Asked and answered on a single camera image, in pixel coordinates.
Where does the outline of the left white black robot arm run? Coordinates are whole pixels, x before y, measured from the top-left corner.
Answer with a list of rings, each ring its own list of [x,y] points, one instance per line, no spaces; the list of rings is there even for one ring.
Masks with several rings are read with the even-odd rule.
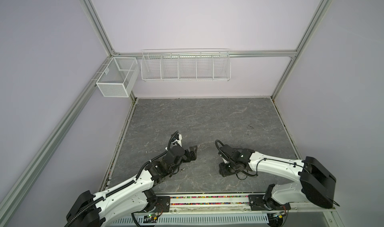
[[[106,227],[121,217],[156,210],[162,201],[153,187],[175,175],[181,164],[195,161],[197,151],[197,146],[183,148],[181,134],[174,132],[166,150],[146,161],[133,177],[95,194],[80,194],[66,216],[66,226]]]

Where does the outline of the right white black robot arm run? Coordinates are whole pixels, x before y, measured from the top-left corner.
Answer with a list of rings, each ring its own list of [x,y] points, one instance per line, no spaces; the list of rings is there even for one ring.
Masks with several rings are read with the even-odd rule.
[[[256,178],[268,173],[290,180],[284,185],[270,184],[261,196],[251,195],[250,205],[256,210],[288,210],[290,203],[310,202],[323,209],[332,209],[338,203],[334,200],[336,177],[316,158],[304,160],[283,159],[268,156],[250,149],[237,149],[215,141],[223,162],[219,164],[222,177],[242,173]]]

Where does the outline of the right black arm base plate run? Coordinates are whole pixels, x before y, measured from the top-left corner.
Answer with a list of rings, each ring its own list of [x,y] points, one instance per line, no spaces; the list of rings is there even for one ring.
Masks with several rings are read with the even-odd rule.
[[[248,195],[249,205],[252,211],[289,211],[291,210],[291,205],[279,204],[272,199],[264,200],[264,195]]]

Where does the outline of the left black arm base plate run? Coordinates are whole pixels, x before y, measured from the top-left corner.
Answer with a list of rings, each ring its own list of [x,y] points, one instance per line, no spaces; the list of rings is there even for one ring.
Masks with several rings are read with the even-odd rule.
[[[156,196],[147,199],[144,208],[136,213],[168,213],[170,207],[170,196]]]

